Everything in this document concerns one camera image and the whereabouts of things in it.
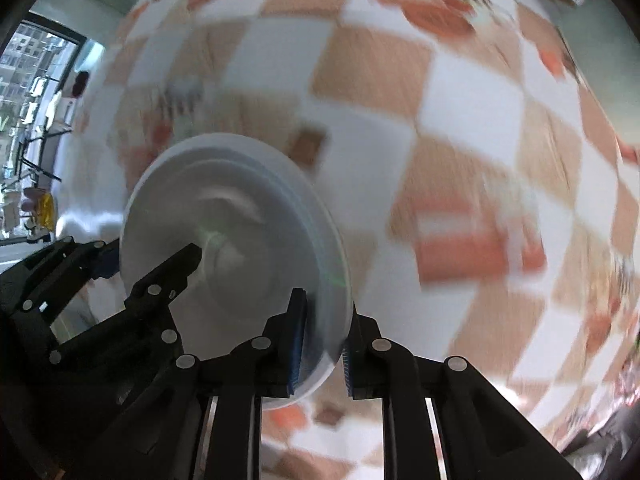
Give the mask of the white round plate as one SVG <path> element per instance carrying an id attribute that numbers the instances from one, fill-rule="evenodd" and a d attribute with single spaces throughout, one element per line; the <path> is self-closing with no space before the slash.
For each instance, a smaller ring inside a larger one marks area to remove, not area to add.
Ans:
<path id="1" fill-rule="evenodd" d="M 314 393 L 340 358 L 352 291 L 340 234 L 306 174 L 239 134 L 206 133 L 168 148 L 125 209 L 125 286 L 189 244 L 201 249 L 201 260 L 171 305 L 186 351 L 223 356 L 258 336 L 300 288 L 309 312 L 293 396 Z"/>

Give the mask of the black metal rack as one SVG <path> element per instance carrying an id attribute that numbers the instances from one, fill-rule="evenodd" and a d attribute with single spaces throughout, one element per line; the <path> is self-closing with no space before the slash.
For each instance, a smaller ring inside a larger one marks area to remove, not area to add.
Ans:
<path id="1" fill-rule="evenodd" d="M 43 133 L 32 133 L 26 127 L 18 128 L 12 136 L 9 158 L 2 169 L 3 184 L 18 185 L 29 179 L 37 185 L 41 177 L 61 182 L 53 172 L 55 155 L 62 136 L 71 132 L 68 127 Z"/>

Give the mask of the checkered patterned tablecloth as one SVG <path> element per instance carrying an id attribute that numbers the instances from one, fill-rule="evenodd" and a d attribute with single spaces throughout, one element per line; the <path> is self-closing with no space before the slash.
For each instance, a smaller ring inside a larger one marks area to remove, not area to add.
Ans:
<path id="1" fill-rule="evenodd" d="M 623 405 L 639 173 L 541 0 L 98 1 L 59 233 L 112 240 L 166 148 L 252 136 L 314 185 L 385 336 L 465 356 L 555 446 Z"/>

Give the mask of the pale green pitcher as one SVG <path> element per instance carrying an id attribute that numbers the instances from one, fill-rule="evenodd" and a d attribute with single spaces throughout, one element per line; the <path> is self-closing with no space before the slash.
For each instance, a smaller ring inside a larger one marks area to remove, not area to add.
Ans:
<path id="1" fill-rule="evenodd" d="M 584 0 L 559 29 L 616 132 L 639 141 L 639 40 L 612 0 Z"/>

